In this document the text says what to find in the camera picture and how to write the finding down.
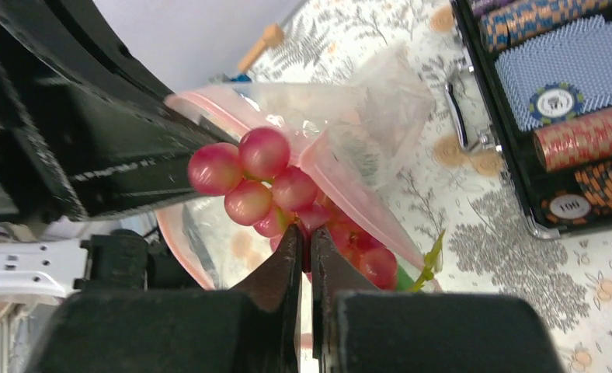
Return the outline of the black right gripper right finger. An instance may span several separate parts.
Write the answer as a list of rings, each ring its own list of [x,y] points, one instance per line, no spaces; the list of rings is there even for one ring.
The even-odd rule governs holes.
[[[322,372],[560,372],[543,321],[521,298],[381,291],[311,236],[313,355]]]

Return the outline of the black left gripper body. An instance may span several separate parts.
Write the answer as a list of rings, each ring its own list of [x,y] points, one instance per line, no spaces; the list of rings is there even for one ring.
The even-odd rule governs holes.
[[[117,219],[189,200],[192,154],[230,141],[165,105],[91,1],[0,1],[0,223]]]

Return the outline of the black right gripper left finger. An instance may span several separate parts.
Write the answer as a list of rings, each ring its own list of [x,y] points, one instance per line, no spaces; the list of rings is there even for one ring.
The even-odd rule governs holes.
[[[296,372],[304,236],[291,225],[256,270],[228,290],[143,287],[148,246],[96,236],[87,278],[51,316],[28,372]]]

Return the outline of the red toy grape bunch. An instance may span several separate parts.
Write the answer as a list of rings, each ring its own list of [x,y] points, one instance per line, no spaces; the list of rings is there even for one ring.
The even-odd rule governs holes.
[[[276,245],[287,227],[305,235],[325,226],[337,250],[373,285],[398,287],[398,263],[389,249],[328,198],[315,181],[290,165],[291,148],[277,129],[257,127],[238,145],[220,142],[196,151],[187,166],[198,193],[222,196],[228,217]]]

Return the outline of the clear pink zip top bag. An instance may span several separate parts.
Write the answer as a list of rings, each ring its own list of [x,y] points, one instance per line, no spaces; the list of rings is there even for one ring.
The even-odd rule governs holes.
[[[422,251],[383,202],[414,159],[434,105],[403,46],[377,52],[344,85],[219,83],[170,96],[166,104],[235,140],[276,127],[290,142],[293,165],[361,228],[422,269]],[[222,197],[198,197],[156,217],[174,257],[207,290],[235,286],[270,255],[268,239],[236,225]]]

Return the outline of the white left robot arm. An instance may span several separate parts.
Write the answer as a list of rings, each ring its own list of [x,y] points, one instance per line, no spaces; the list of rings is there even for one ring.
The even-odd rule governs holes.
[[[22,370],[36,307],[89,277],[89,250],[46,228],[188,200],[191,155],[230,141],[170,94],[95,2],[0,1],[0,372]]]

